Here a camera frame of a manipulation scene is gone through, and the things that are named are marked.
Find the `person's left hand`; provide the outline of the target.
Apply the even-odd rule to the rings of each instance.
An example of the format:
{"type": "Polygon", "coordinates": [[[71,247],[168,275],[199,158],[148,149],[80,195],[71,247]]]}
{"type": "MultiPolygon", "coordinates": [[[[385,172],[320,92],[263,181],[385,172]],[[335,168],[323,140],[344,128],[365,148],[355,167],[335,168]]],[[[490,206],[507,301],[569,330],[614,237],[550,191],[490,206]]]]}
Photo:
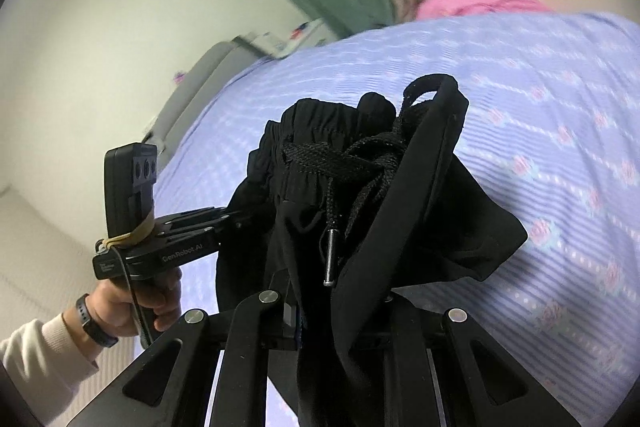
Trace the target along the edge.
{"type": "MultiPolygon", "coordinates": [[[[181,317],[181,280],[181,269],[174,268],[153,280],[132,284],[139,306],[156,316],[157,332],[167,331],[181,317]]],[[[108,335],[132,337],[137,334],[132,311],[134,300],[124,280],[99,281],[86,303],[91,316],[108,335]]]]}

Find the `beige sleeve left forearm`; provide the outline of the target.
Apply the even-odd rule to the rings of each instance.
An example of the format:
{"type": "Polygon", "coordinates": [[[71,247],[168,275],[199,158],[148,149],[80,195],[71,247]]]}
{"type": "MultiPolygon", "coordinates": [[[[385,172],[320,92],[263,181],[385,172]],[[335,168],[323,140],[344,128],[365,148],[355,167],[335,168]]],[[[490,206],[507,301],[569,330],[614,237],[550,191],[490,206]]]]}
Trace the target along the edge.
{"type": "Polygon", "coordinates": [[[43,426],[72,404],[80,385],[99,372],[84,355],[63,314],[32,320],[1,341],[1,363],[17,392],[43,426]]]}

